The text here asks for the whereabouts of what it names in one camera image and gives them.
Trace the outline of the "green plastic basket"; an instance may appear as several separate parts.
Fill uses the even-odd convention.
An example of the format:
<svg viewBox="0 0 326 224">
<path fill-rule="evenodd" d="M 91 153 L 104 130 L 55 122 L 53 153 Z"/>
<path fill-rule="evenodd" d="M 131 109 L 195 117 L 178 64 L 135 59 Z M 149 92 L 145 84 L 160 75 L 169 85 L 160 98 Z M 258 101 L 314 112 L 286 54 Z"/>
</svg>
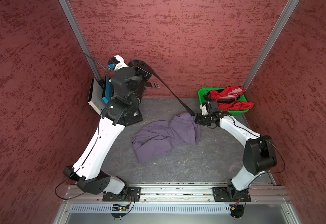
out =
<svg viewBox="0 0 326 224">
<path fill-rule="evenodd" d="M 226 88 L 203 88 L 198 91 L 199 102 L 215 100 L 221 111 L 227 111 L 233 116 L 248 112 L 254 103 L 248 102 L 244 96 L 245 89 L 241 86 Z"/>
</svg>

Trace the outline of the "purple trousers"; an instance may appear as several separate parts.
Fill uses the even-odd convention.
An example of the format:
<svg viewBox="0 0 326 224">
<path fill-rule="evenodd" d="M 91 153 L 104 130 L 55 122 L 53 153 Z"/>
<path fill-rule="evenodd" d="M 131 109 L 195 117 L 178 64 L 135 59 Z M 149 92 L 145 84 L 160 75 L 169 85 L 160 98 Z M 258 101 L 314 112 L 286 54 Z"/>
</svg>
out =
<svg viewBox="0 0 326 224">
<path fill-rule="evenodd" d="M 172 120 L 159 120 L 142 127 L 132 138 L 132 148 L 140 164 L 171 154 L 175 148 L 195 146 L 200 141 L 200 125 L 189 113 L 175 115 Z"/>
</svg>

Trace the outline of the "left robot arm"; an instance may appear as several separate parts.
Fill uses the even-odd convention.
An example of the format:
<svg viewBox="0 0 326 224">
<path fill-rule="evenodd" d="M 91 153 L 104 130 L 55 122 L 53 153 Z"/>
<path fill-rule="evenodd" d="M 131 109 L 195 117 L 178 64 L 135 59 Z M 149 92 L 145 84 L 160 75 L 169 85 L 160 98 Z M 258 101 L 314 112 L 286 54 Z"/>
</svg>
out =
<svg viewBox="0 0 326 224">
<path fill-rule="evenodd" d="M 139 105 L 153 72 L 144 61 L 125 63 L 116 57 L 109 60 L 108 67 L 115 72 L 111 78 L 115 94 L 101 112 L 98 127 L 85 151 L 74 165 L 64 169 L 64 174 L 83 193 L 98 195 L 106 192 L 124 201 L 129 199 L 128 184 L 101 168 L 124 128 L 142 122 Z"/>
</svg>

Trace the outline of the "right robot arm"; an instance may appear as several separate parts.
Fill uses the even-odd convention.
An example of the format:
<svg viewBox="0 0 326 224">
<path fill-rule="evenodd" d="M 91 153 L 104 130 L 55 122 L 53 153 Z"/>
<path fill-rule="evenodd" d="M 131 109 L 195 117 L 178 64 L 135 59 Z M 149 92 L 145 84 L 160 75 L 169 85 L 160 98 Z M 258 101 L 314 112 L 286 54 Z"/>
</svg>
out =
<svg viewBox="0 0 326 224">
<path fill-rule="evenodd" d="M 244 147 L 243 166 L 238 174 L 227 182 L 227 187 L 218 194 L 217 201 L 250 202 L 250 185 L 262 174 L 277 165 L 276 147 L 268 135 L 260 135 L 235 119 L 229 113 L 197 114 L 195 122 L 202 126 L 216 127 L 229 132 Z"/>
</svg>

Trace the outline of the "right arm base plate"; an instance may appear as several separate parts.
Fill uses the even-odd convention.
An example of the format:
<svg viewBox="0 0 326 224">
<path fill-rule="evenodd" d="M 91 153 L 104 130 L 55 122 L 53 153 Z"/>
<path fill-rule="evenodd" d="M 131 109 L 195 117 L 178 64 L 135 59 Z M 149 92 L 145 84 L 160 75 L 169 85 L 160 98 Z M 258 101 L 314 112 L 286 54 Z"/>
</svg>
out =
<svg viewBox="0 0 326 224">
<path fill-rule="evenodd" d="M 231 187 L 213 187 L 212 191 L 215 202 L 251 202 L 248 189 L 237 191 Z"/>
</svg>

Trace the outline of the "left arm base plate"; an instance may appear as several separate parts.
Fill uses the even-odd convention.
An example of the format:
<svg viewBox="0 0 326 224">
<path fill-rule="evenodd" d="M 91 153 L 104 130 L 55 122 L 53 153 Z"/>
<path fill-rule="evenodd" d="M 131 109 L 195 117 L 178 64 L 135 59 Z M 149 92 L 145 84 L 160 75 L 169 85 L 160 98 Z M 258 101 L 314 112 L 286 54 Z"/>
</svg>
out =
<svg viewBox="0 0 326 224">
<path fill-rule="evenodd" d="M 104 192 L 103 202 L 138 202 L 140 200 L 141 187 L 126 186 L 119 194 Z"/>
</svg>

